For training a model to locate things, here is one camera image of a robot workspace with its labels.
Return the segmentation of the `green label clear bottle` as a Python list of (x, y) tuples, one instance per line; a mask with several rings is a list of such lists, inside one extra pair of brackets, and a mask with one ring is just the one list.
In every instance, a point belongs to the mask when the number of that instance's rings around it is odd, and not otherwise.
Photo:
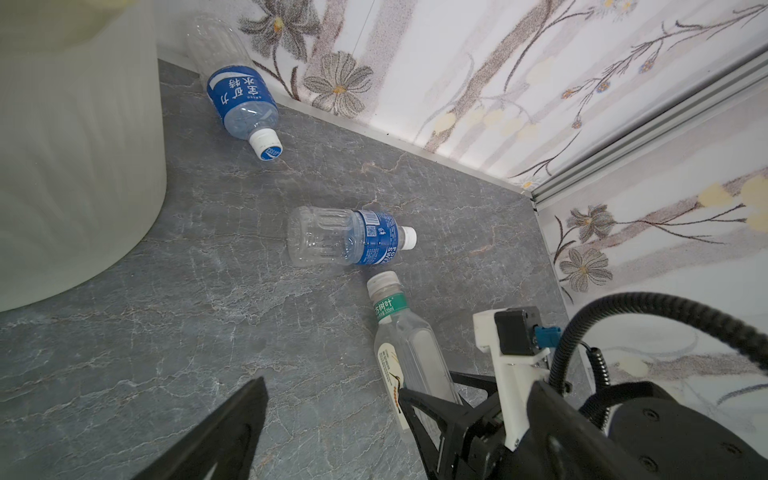
[(374, 353), (398, 431), (409, 438), (411, 430), (399, 405), (401, 389), (456, 404), (461, 399), (434, 331), (410, 308), (396, 273), (374, 275), (367, 282), (367, 290), (378, 322)]

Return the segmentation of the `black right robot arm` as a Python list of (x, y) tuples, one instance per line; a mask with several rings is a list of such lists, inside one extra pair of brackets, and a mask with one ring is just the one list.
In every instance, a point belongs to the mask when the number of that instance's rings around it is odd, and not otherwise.
[(572, 356), (598, 322), (621, 314), (673, 320), (767, 365), (766, 336), (741, 320), (678, 296), (625, 292), (580, 309), (566, 328), (541, 325), (534, 307), (474, 318), (490, 376), (451, 379), (483, 390), (478, 406), (400, 389), (396, 403), (431, 479), (763, 479), (767, 460), (716, 421), (650, 382), (613, 384), (597, 350), (596, 390), (566, 402)]

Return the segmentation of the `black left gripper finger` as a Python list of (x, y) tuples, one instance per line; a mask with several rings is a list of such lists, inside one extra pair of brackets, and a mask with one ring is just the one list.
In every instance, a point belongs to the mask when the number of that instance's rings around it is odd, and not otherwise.
[(137, 479), (247, 479), (266, 420), (262, 378), (248, 381)]

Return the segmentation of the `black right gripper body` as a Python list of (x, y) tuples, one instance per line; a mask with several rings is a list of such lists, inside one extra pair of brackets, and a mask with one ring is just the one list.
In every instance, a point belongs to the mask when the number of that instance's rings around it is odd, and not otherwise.
[(452, 371), (454, 383), (483, 390), (472, 406), (410, 389), (398, 392), (430, 479), (491, 479), (518, 450), (529, 430), (526, 404), (534, 383), (549, 377), (549, 357), (561, 329), (546, 326), (534, 306), (486, 310), (473, 315), (476, 347), (491, 357), (494, 374)]

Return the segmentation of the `clear bottle blue label top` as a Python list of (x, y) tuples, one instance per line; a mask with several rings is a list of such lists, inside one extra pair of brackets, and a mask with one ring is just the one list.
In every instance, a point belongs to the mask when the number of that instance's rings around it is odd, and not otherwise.
[(382, 265), (415, 248), (414, 228), (385, 212), (302, 206), (287, 221), (287, 248), (299, 267)]

